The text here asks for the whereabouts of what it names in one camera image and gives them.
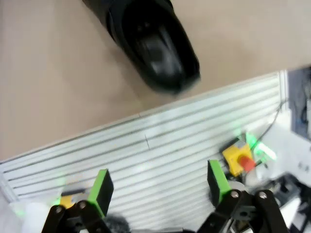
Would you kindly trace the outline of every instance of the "white slatted panel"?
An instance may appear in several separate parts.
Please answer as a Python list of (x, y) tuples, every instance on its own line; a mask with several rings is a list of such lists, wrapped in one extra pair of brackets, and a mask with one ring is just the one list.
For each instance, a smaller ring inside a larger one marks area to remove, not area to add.
[(64, 186), (89, 190), (108, 168), (109, 211), (132, 228), (196, 230), (213, 209), (207, 160), (221, 159), (226, 141), (266, 122), (280, 98), (279, 74), (266, 75), (6, 161), (2, 181), (18, 200), (57, 197)]

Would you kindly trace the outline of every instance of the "wire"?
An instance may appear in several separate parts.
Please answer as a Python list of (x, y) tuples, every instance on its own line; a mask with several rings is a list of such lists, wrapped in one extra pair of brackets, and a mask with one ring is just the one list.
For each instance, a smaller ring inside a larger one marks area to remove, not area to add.
[(256, 148), (256, 146), (258, 146), (258, 144), (259, 144), (259, 142), (262, 140), (262, 138), (271, 130), (272, 126), (273, 126), (274, 123), (276, 122), (276, 119), (277, 119), (277, 117), (278, 117), (278, 114), (280, 113), (280, 111), (281, 111), (283, 105), (286, 104), (287, 102), (289, 102), (289, 100), (285, 100), (285, 101), (283, 101), (283, 102), (279, 105), (274, 120), (273, 120), (272, 123), (269, 125), (269, 127), (262, 133), (262, 135), (257, 139), (257, 141), (254, 143), (254, 145), (250, 148), (251, 151), (254, 151), (254, 149)]

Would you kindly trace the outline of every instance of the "green gripper pad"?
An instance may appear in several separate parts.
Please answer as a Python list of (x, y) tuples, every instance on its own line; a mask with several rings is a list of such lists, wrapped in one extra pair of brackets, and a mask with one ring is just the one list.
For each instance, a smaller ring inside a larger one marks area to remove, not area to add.
[(108, 169), (100, 170), (87, 201), (97, 208), (102, 217), (105, 217), (107, 215), (112, 193), (113, 183)]
[(207, 182), (211, 193), (211, 202), (217, 206), (231, 188), (218, 160), (209, 160), (207, 167)]

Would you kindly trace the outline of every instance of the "cardboard surface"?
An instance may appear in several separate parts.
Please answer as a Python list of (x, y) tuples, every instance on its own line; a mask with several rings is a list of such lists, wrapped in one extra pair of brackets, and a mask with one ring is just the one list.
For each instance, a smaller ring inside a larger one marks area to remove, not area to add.
[(154, 93), (81, 0), (1, 0), (0, 160), (248, 78), (311, 63), (309, 0), (173, 0), (202, 80)]

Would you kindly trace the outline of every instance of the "screw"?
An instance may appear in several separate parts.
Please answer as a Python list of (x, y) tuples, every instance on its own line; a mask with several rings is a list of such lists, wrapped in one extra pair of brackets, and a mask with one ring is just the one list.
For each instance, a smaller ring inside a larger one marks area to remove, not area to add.
[(62, 212), (62, 210), (63, 210), (62, 207), (57, 207), (56, 208), (56, 213), (59, 214), (60, 212)]
[(267, 198), (267, 194), (265, 194), (264, 192), (259, 192), (259, 197), (262, 199), (266, 199)]
[(83, 208), (86, 207), (86, 204), (85, 204), (85, 202), (81, 202), (79, 206), (80, 206), (81, 209), (83, 209)]
[(232, 196), (233, 198), (238, 198), (238, 197), (239, 197), (239, 194), (238, 194), (236, 191), (232, 191), (232, 192), (231, 192), (231, 196)]

